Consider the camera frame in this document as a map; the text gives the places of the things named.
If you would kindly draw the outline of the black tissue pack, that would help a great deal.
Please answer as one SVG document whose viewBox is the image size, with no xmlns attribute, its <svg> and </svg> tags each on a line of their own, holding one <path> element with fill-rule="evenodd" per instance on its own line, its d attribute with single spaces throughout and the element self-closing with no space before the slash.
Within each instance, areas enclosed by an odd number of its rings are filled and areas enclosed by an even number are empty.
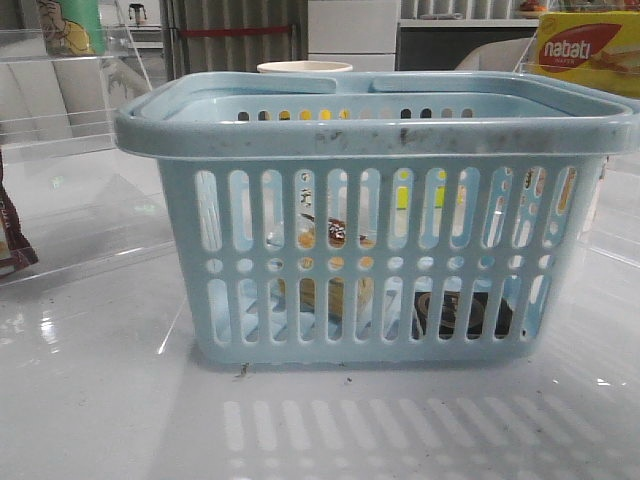
<svg viewBox="0 0 640 480">
<path fill-rule="evenodd" d="M 422 338 L 427 331 L 427 319 L 431 303 L 430 292 L 416 292 L 414 294 L 414 307 L 412 319 L 412 337 Z M 455 331 L 455 323 L 459 310 L 460 294 L 446 291 L 443 296 L 441 316 L 439 323 L 439 337 L 450 338 Z M 467 337 L 476 339 L 483 331 L 484 320 L 487 317 L 488 294 L 476 292 L 473 294 L 471 309 L 467 327 Z M 494 334 L 497 338 L 503 338 L 509 333 L 513 311 L 509 304 L 502 299 L 498 309 Z"/>
</svg>

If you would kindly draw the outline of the light blue plastic basket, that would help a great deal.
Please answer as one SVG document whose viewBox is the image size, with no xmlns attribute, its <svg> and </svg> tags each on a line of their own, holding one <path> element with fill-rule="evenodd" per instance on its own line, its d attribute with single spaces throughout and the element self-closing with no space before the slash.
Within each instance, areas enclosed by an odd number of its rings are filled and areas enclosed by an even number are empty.
<svg viewBox="0 0 640 480">
<path fill-rule="evenodd" d="M 639 104 L 518 73 L 210 72 L 135 99 L 114 130 L 157 163 L 209 361 L 480 362 L 538 345 L 606 160 L 639 147 Z"/>
</svg>

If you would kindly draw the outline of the white cabinet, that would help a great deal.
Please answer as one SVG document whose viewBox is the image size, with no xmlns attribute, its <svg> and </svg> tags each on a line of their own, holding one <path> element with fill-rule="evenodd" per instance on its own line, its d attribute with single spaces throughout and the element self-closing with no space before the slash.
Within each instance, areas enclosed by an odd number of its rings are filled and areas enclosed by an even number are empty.
<svg viewBox="0 0 640 480">
<path fill-rule="evenodd" d="M 308 58 L 348 63 L 355 71 L 393 71 L 400 11 L 399 1 L 310 1 Z"/>
</svg>

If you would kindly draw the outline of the left clear acrylic shelf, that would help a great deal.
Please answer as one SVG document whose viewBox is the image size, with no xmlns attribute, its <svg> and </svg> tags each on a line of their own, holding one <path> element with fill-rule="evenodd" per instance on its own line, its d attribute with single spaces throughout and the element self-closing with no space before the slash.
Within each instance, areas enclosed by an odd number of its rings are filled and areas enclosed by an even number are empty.
<svg viewBox="0 0 640 480">
<path fill-rule="evenodd" d="M 3 184 L 37 255 L 3 287 L 60 283 L 173 250 L 155 163 L 115 144 L 117 108 L 151 86 L 124 26 L 107 29 L 104 54 L 84 57 L 50 56 L 37 29 L 2 32 Z"/>
</svg>

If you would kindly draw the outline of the red barrier belt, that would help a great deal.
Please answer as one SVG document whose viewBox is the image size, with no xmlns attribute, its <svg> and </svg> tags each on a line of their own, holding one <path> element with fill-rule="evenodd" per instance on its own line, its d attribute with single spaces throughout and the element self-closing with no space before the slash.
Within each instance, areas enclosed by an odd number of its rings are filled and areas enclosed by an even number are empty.
<svg viewBox="0 0 640 480">
<path fill-rule="evenodd" d="M 220 28 L 220 29 L 182 29 L 178 33 L 184 38 L 217 38 L 217 37 L 242 37 L 261 36 L 271 34 L 290 33 L 292 25 L 270 26 L 270 27 L 243 27 L 243 28 Z"/>
</svg>

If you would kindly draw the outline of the brown snack packet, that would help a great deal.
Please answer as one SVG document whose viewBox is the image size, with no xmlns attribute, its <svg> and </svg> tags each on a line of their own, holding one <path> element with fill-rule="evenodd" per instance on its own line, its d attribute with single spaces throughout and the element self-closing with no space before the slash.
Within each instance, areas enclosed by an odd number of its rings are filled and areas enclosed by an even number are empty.
<svg viewBox="0 0 640 480">
<path fill-rule="evenodd" d="M 17 210 L 1 186 L 1 277 L 16 273 L 39 261 L 23 235 Z"/>
</svg>

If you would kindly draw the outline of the fruit plate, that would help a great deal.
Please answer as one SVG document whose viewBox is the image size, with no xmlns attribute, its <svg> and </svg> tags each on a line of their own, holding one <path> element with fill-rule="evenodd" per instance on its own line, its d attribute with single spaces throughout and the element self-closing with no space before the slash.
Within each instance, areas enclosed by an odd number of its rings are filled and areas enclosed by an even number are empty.
<svg viewBox="0 0 640 480">
<path fill-rule="evenodd" d="M 524 0 L 518 6 L 518 12 L 522 16 L 539 16 L 546 11 L 546 6 L 539 0 Z"/>
</svg>

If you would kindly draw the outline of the green cartoon can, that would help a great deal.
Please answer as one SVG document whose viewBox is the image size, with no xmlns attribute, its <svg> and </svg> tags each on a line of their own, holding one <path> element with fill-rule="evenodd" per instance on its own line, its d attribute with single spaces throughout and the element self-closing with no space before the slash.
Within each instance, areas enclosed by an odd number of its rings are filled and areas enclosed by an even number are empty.
<svg viewBox="0 0 640 480">
<path fill-rule="evenodd" d="M 36 2 L 47 53 L 54 57 L 105 53 L 99 3 L 95 0 Z"/>
</svg>

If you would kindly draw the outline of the yellow nabati wafer box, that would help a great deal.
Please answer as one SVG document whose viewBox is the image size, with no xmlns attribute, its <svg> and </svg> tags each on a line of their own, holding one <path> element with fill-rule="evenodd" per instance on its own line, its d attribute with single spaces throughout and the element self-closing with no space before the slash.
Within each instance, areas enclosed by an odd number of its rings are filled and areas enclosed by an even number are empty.
<svg viewBox="0 0 640 480">
<path fill-rule="evenodd" d="M 529 72 L 639 97 L 639 15 L 550 12 L 540 18 Z"/>
</svg>

